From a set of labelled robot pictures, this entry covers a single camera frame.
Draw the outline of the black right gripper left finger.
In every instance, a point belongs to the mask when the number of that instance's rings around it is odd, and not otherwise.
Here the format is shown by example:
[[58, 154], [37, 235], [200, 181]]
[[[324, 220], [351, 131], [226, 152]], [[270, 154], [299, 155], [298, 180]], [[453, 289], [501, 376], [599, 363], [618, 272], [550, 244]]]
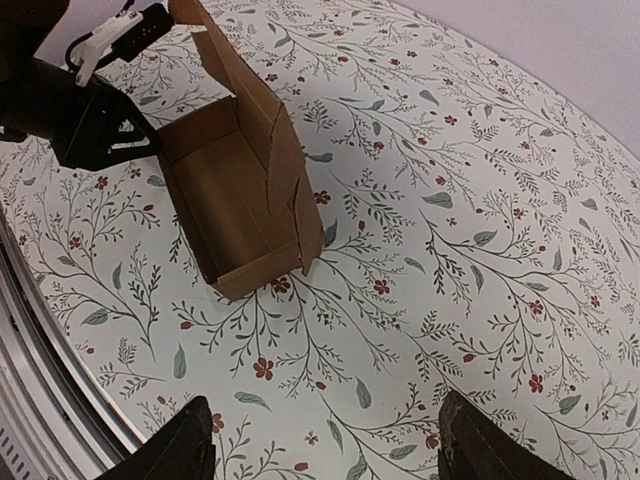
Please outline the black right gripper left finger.
[[196, 396], [134, 454], [98, 480], [214, 478], [216, 448], [207, 399]]

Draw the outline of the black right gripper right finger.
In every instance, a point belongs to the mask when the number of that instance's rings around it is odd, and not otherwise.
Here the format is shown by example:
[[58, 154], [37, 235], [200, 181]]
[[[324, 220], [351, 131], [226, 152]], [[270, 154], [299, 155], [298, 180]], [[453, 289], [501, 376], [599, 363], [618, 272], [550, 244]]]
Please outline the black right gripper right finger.
[[511, 439], [462, 394], [452, 390], [438, 414], [438, 475], [447, 480], [569, 480]]

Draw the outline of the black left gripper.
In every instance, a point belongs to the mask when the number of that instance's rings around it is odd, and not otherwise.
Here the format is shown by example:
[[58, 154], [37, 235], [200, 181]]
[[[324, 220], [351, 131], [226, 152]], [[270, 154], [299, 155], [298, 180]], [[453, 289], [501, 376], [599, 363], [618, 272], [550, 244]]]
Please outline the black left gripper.
[[51, 141], [63, 167], [102, 170], [160, 150], [163, 140], [123, 92], [103, 82], [76, 87], [57, 119]]

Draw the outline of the brown cardboard box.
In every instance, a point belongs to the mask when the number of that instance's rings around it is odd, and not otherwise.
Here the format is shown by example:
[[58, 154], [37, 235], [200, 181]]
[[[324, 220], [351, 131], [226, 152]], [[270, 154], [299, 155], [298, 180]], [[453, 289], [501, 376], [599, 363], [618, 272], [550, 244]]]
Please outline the brown cardboard box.
[[309, 272], [324, 232], [303, 149], [282, 100], [199, 1], [172, 1], [210, 80], [229, 96], [160, 128], [159, 163], [205, 282], [229, 300], [295, 269]]

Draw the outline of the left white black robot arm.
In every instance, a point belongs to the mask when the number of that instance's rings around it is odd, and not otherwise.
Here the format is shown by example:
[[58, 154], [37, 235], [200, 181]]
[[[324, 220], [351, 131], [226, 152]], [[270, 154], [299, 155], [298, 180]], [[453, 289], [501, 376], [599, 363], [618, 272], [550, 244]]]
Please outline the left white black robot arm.
[[1, 139], [48, 141], [58, 163], [100, 171], [158, 154], [162, 139], [131, 98], [97, 75], [117, 58], [131, 61], [166, 34], [173, 20], [155, 3], [121, 11], [105, 36], [109, 53], [61, 68], [35, 53], [62, 19], [66, 1], [1, 4]]

